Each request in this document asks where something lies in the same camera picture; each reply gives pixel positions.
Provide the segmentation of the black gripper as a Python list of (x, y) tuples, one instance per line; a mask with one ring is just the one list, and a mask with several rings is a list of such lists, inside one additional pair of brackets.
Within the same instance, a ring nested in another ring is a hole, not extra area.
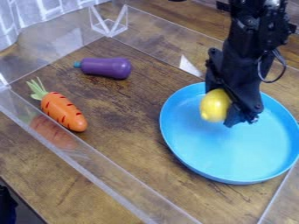
[(211, 48), (209, 55), (206, 92), (221, 88), (235, 102), (229, 106), (223, 124), (231, 128), (239, 123), (255, 123), (265, 110), (259, 86), (273, 66), (274, 54), (242, 58), (226, 43), (222, 50)]

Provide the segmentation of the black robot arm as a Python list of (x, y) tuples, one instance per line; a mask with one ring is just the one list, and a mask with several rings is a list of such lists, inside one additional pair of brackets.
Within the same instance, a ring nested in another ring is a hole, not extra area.
[(209, 50), (206, 90), (229, 94), (225, 125), (254, 123), (265, 110), (259, 86), (275, 60), (285, 58), (278, 47), (293, 33), (287, 0), (229, 0), (231, 25), (221, 49)]

